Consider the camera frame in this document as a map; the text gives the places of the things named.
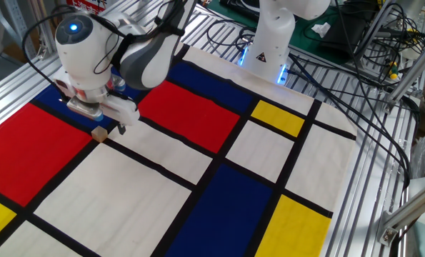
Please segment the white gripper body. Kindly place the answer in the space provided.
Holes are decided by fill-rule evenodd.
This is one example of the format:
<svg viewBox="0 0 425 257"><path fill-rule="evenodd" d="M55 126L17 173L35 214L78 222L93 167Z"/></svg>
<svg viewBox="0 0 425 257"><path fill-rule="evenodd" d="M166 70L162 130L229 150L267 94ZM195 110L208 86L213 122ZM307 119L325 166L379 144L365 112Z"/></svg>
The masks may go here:
<svg viewBox="0 0 425 257"><path fill-rule="evenodd" d="M122 99L111 95L107 86L97 89L76 89L69 75L55 76L56 86L70 99L66 106L73 112L88 119L101 121L105 116L124 124L134 125L140 117L137 105L130 99Z"/></svg>

